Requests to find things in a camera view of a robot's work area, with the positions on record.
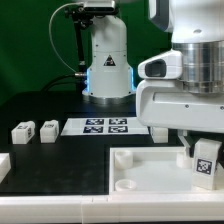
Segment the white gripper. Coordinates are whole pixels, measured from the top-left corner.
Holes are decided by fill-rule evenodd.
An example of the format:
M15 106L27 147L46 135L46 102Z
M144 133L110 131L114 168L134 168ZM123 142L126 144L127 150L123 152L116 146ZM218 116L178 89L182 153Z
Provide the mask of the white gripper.
M138 65L136 115L150 127L180 129L177 134L192 158L194 143L186 130L224 133L224 94L197 95L183 89L180 51L170 50Z

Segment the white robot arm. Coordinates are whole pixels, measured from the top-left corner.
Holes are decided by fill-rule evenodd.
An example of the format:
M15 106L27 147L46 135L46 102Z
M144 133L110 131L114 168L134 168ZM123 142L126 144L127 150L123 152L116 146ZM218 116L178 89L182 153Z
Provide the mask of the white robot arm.
M224 0L149 0L149 19L172 48L138 66L139 121L224 133Z

